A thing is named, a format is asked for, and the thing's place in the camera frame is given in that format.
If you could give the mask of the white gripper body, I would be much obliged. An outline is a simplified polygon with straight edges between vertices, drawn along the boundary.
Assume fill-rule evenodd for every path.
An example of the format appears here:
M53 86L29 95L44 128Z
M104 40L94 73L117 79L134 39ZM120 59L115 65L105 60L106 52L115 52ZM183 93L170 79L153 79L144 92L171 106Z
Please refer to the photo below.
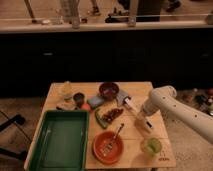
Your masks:
M137 110L134 125L141 132L147 132L148 134L153 132L153 125L145 117L142 109Z

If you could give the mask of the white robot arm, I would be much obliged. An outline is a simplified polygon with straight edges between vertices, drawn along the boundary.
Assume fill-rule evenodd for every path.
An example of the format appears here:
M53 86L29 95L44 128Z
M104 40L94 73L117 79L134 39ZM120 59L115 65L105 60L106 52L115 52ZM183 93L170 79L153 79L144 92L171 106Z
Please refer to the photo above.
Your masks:
M179 102L176 96L177 91L173 86L152 89L142 104L141 111L136 115L136 128L153 134L154 130L148 125L146 117L152 116L160 110L172 114L210 144L213 144L213 117Z

